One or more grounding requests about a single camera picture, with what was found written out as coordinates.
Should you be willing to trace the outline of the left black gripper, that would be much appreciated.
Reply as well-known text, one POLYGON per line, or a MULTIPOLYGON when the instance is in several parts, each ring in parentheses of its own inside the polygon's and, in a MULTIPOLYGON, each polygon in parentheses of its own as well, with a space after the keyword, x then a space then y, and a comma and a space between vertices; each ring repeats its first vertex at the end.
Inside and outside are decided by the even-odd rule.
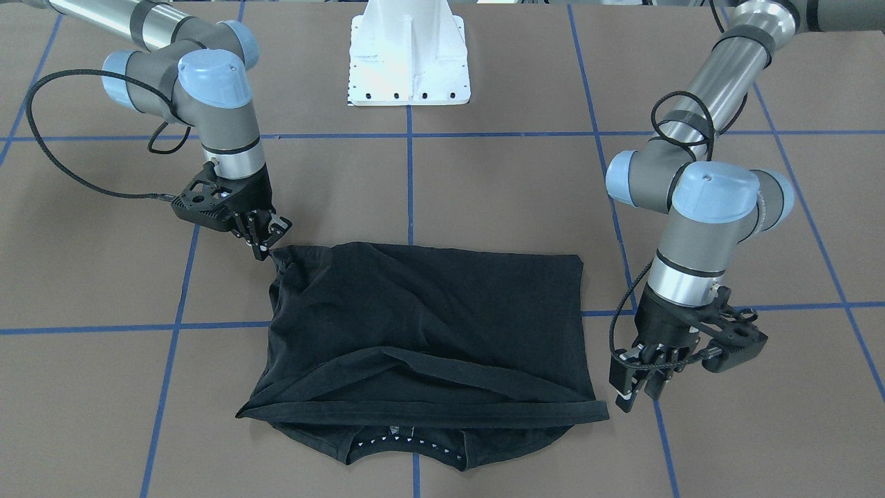
POLYGON ((644 393, 660 400, 674 371, 701 362, 707 371, 720 373, 755 359, 768 336, 756 327, 756 311, 733 308, 730 297, 730 287, 720 286, 712 302, 692 308, 668 302, 645 286, 633 318, 638 337, 631 348, 611 352, 616 406, 624 413, 633 410, 637 378, 645 372, 644 393))

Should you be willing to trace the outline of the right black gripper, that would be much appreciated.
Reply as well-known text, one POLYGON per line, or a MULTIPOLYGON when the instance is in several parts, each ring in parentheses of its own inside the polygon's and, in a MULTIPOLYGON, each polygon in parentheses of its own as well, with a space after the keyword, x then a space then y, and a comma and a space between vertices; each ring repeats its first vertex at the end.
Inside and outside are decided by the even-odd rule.
POLYGON ((228 179, 203 166, 187 188, 171 202, 174 214, 184 221, 215 231, 234 231, 244 240, 257 261, 287 233, 292 223, 276 214, 268 168, 241 179, 228 179))

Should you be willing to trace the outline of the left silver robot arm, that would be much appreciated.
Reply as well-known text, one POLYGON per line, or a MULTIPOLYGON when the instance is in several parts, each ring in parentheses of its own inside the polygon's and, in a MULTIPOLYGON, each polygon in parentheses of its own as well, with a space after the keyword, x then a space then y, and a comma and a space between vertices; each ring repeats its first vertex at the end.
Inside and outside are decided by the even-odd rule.
POLYGON ((640 274, 637 337, 611 349, 609 382, 628 413, 639 393, 657 400, 674 374, 701 363, 727 371, 758 356, 768 338, 756 312, 728 303, 722 283, 734 249, 774 229, 796 196, 783 174, 712 160, 717 139, 743 108, 774 54, 803 33, 883 29, 882 1, 740 1, 688 89, 667 94, 673 110, 651 111, 653 136, 606 170, 610 198, 668 218, 640 274))

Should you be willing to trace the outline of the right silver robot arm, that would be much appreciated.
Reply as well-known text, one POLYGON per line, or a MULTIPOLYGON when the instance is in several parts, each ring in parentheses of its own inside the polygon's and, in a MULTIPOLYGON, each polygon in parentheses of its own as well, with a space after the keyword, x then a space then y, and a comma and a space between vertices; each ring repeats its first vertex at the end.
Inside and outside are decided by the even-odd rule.
POLYGON ((244 240, 259 261, 291 228, 272 204, 268 162, 253 107, 248 70, 260 50, 237 20, 215 24, 158 1, 32 1, 32 7, 84 20, 131 40, 95 75, 114 102, 196 130, 205 155, 178 195, 142 193, 167 202, 180 219, 244 240))

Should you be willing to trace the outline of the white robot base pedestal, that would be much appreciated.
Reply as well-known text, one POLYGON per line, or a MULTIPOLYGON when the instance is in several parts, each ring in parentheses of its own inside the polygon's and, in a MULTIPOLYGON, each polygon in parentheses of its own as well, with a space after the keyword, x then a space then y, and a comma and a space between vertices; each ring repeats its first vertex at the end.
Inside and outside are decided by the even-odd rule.
POLYGON ((447 1, 369 1, 351 22, 348 105, 471 100, 465 22, 447 1))

